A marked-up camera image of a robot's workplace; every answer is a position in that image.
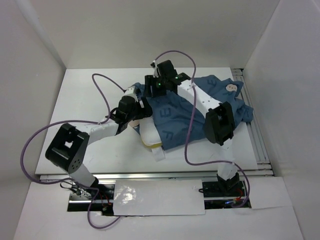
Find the white pillow yellow trim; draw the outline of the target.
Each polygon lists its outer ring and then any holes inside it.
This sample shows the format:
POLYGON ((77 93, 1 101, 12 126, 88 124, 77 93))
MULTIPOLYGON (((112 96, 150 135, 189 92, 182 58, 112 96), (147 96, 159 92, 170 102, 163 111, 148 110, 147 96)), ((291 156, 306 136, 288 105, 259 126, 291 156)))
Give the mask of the white pillow yellow trim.
POLYGON ((143 145, 151 150, 156 162, 163 161, 166 158, 163 144, 152 116, 133 120, 129 125, 138 130, 143 145))

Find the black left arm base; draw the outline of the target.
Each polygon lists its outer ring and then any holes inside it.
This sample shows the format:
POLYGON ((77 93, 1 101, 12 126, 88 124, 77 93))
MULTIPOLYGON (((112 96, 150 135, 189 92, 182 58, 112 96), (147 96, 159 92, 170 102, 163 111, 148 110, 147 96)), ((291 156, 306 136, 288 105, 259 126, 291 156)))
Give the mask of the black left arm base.
MULTIPOLYGON (((82 188, 71 181, 63 181, 59 184, 62 189, 68 190, 68 212, 87 212, 95 191, 82 188)), ((100 191, 91 204, 90 211, 99 212, 103 216, 113 216, 113 202, 115 184, 107 183, 105 189, 100 191)))

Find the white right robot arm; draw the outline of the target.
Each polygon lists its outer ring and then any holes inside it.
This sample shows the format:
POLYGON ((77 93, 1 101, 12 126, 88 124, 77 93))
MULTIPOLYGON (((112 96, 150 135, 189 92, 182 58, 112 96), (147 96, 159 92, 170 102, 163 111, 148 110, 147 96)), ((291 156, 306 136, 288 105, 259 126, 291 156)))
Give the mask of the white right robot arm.
POLYGON ((240 181, 238 167, 229 160, 213 160, 202 163, 192 163, 188 160, 188 144, 192 132, 192 125, 196 111, 204 117, 203 131, 206 139, 221 147, 226 141, 234 136, 235 120, 232 106, 229 102, 220 102, 208 95, 195 83, 195 73, 192 76, 186 73, 178 73, 170 60, 157 63, 155 60, 150 64, 154 70, 153 75, 145 77, 143 95, 145 97, 160 97, 167 94, 167 91, 175 93, 192 104, 192 112, 184 146, 184 158, 190 166, 205 166, 219 164, 217 171, 217 184, 220 194, 230 196, 240 181))

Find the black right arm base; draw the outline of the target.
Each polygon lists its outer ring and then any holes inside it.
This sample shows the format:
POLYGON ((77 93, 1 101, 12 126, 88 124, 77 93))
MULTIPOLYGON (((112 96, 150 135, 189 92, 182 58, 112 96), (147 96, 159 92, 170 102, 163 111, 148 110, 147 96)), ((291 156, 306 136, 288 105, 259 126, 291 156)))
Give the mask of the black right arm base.
POLYGON ((206 210, 249 208, 251 206, 251 188, 247 180, 240 179, 238 173, 228 180, 220 176, 212 180, 204 180, 198 192, 204 197, 206 210))

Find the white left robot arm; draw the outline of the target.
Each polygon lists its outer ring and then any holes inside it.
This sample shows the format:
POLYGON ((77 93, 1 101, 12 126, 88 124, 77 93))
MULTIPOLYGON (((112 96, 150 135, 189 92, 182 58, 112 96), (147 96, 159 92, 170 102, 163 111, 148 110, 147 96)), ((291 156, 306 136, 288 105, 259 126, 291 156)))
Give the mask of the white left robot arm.
POLYGON ((47 160, 82 186, 80 192, 88 200, 97 197, 99 190, 104 187, 83 163, 87 147, 122 133, 132 121, 152 115, 153 111, 147 99, 138 98, 140 93, 135 86, 127 88, 118 107, 114 108, 110 117, 102 123, 83 124, 79 127, 64 123, 45 152, 47 160))

